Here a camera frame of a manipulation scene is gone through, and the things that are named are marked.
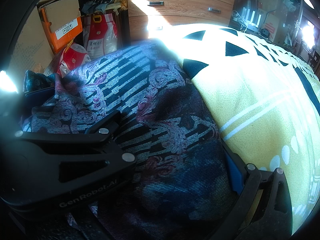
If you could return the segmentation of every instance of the sunlight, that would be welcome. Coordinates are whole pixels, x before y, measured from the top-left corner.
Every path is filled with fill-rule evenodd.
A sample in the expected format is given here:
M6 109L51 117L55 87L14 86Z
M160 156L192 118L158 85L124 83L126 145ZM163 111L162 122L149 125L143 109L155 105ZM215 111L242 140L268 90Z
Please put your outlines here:
M158 37L159 31L172 27L155 7L148 5L148 0L132 0L132 2L148 16L147 30L149 31L149 38Z
M0 89L7 92L18 92L17 87L4 70L0 71Z
M314 28L314 25L308 21L308 24L302 29L302 39L305 41L309 49L311 49L315 44Z

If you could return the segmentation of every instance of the plastic bag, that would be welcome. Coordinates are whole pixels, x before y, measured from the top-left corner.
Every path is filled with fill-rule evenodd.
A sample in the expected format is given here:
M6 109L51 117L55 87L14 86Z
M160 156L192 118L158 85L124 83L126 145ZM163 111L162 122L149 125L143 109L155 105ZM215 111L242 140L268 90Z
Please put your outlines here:
M91 61L84 47L71 41L61 54L57 73L64 77L71 70Z
M289 8L289 12L294 12L297 9L290 0L284 0L284 4Z
M290 32L287 33L285 39L284 39L284 44L287 45L288 47L292 47L292 41L290 38Z
M112 14L84 18L83 41L91 59L117 50L117 27Z
M57 68L58 68L62 53L63 53L63 49L60 50L56 55L53 56L52 61L50 62L49 66L44 71L44 75L50 76L51 74L54 74L57 72Z

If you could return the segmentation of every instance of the box label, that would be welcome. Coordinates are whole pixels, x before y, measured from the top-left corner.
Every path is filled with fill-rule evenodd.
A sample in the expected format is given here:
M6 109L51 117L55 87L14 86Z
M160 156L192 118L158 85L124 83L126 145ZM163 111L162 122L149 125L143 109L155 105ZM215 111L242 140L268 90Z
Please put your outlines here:
M67 34L69 31L74 29L78 26L78 20L74 19L73 21L67 23L66 25L62 26L60 29L58 29L55 33L57 36L57 40L61 39L63 35Z
M276 28L273 26L273 23L272 22L266 23L265 29L267 29L270 32L270 38L274 39Z
M90 40L88 42L87 52L91 59L96 59L102 57L103 53L103 39L100 40Z

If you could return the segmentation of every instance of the white stripe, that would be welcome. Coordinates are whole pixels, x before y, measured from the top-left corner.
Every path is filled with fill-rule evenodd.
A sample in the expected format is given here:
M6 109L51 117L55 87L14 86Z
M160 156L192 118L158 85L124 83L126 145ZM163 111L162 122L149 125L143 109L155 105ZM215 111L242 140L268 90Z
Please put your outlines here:
M272 110L273 108L275 108L277 105L281 104L282 102L284 102L285 100L291 98L291 96L289 97L285 97L281 100L276 101L275 103L273 103L272 105L266 107L265 109L263 109L260 113L254 115L253 117L251 117L250 119L248 119L247 121L245 121L244 123L242 123L241 125L239 125L237 128L235 128L234 130L232 130L228 135L226 135L223 140L226 141L228 139L230 139L232 136L234 136L237 132L239 132L241 129L243 129L244 127L246 127L247 125L251 124L252 122L254 122L255 120L257 120L258 118L260 118L261 116L263 116L264 114L266 114L267 112L269 112L270 110Z
M235 115L234 117L232 117L228 122L226 122L225 125L223 125L220 128L220 132L223 132L225 129L227 129L232 123L234 123L236 120L238 120L239 118L241 118L242 116L244 116L245 114L249 113L250 111L256 109L257 107L263 105L264 103L266 103L267 101L271 100L272 98L290 92L290 90L282 90L282 91L278 91L268 97L266 97L265 99L259 101L258 103L255 103L252 106L249 106L248 108L244 109L243 111L241 111L239 114Z
M108 22L113 22L112 13L105 14L104 17L105 17L107 23Z

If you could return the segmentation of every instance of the cable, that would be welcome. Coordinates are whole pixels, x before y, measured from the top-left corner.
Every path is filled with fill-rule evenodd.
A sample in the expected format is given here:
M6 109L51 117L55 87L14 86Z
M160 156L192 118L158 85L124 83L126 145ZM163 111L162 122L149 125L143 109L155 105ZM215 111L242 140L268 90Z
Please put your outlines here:
M240 16L240 14L236 10L233 10L232 16L237 18L237 20L239 20L239 22L241 22L240 32L246 32L247 24L245 23L244 19Z

